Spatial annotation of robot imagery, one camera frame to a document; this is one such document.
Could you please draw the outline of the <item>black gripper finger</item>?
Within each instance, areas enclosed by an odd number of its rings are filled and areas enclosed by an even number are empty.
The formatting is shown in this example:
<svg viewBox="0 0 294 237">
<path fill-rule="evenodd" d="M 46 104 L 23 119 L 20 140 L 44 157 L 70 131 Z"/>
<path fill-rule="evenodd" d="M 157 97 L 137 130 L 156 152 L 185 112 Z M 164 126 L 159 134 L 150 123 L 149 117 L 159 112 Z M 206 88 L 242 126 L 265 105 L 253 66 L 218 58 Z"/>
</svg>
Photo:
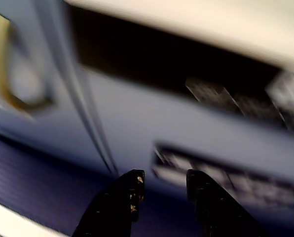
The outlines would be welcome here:
<svg viewBox="0 0 294 237">
<path fill-rule="evenodd" d="M 267 237 L 262 225 L 218 182 L 200 170 L 186 174 L 187 197 L 194 202 L 204 237 Z"/>
<path fill-rule="evenodd" d="M 72 237 L 130 237 L 144 196 L 145 171 L 128 171 L 94 196 Z"/>
</svg>

